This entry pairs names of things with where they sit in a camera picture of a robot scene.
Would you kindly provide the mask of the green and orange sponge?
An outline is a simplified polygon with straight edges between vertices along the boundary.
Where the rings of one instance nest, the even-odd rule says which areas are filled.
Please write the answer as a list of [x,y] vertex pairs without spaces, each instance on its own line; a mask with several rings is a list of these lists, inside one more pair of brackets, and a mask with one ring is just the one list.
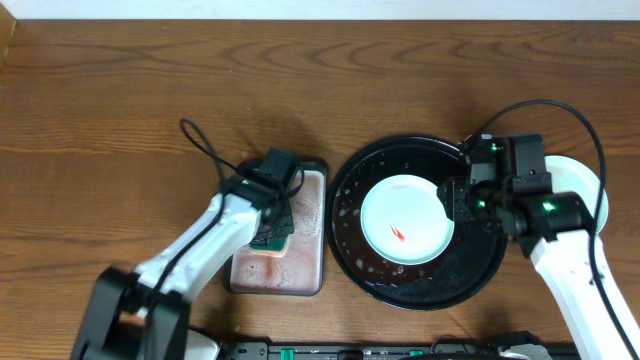
[[249,249],[258,254],[281,257],[287,250],[288,243],[287,237],[271,238],[264,242],[251,242]]

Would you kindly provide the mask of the mint plate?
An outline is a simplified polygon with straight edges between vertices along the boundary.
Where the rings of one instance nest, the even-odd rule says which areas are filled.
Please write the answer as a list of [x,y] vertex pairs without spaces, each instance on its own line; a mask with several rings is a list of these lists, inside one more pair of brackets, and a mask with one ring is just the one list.
[[437,196],[437,186],[415,175],[394,175],[375,184],[360,208],[368,245],[400,265],[434,260],[449,246],[455,225]]
[[545,157],[547,171],[551,174],[554,193],[575,192],[595,216],[600,180],[595,173],[583,163],[561,155]]

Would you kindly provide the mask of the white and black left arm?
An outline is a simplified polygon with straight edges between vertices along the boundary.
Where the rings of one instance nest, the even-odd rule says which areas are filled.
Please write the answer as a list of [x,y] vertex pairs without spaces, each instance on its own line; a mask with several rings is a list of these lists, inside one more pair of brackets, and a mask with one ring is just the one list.
[[129,273],[96,280],[76,337],[74,359],[216,359],[221,347],[191,329],[204,286],[242,247],[293,231],[288,198],[259,204],[216,194],[175,242]]

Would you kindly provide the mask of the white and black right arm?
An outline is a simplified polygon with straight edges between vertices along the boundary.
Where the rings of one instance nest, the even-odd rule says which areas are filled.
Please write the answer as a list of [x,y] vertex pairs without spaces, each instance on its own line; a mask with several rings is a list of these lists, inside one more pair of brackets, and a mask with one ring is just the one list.
[[598,210],[556,193],[538,138],[503,137],[468,148],[469,171],[437,190],[455,223],[492,224],[519,244],[550,289],[583,359],[636,359],[639,326],[607,264]]

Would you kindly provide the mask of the round black tray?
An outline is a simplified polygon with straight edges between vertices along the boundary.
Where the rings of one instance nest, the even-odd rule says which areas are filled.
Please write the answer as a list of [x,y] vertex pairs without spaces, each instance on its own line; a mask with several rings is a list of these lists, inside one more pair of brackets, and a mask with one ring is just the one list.
[[371,297],[403,309],[434,311],[478,293],[497,272],[507,240],[482,223],[457,223],[450,245],[434,260],[402,265],[370,247],[360,225],[366,193],[393,175],[415,175],[439,186],[468,173],[457,147],[430,136],[393,136],[355,153],[327,192],[325,231],[343,272]]

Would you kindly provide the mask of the black rectangular soapy water tray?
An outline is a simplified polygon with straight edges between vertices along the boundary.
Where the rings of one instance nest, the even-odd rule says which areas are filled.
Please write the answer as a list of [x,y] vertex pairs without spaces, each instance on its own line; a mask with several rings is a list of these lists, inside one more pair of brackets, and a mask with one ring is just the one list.
[[241,248],[224,267],[224,286],[231,293],[313,296],[323,281],[327,170],[319,162],[303,162],[290,199],[294,232],[281,257]]

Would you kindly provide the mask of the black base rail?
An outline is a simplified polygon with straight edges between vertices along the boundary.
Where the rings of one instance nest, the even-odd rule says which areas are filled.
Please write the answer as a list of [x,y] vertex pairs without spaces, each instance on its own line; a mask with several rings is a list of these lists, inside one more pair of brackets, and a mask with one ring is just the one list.
[[266,339],[226,342],[223,360],[551,359],[578,360],[571,343],[545,344],[529,332],[482,339],[442,335],[430,343],[283,343]]

